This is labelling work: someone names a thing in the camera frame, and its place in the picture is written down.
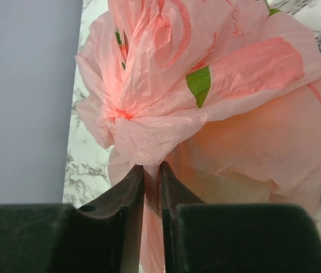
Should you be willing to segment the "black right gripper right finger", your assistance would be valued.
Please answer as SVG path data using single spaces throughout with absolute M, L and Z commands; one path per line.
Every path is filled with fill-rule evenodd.
M 312 218 L 291 204 L 207 204 L 160 165 L 167 272 L 321 273 Z

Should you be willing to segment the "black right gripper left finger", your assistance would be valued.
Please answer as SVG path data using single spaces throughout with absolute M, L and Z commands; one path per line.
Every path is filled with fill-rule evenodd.
M 0 272 L 138 272 L 144 170 L 68 204 L 0 205 Z

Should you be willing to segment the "pink plastic bag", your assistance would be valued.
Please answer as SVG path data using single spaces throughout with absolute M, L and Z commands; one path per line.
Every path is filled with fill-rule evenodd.
M 158 168 L 206 202 L 318 210 L 321 54 L 314 33 L 266 1 L 109 1 L 77 65 L 79 116 L 111 148 L 117 184 L 143 166 L 140 263 L 164 270 Z

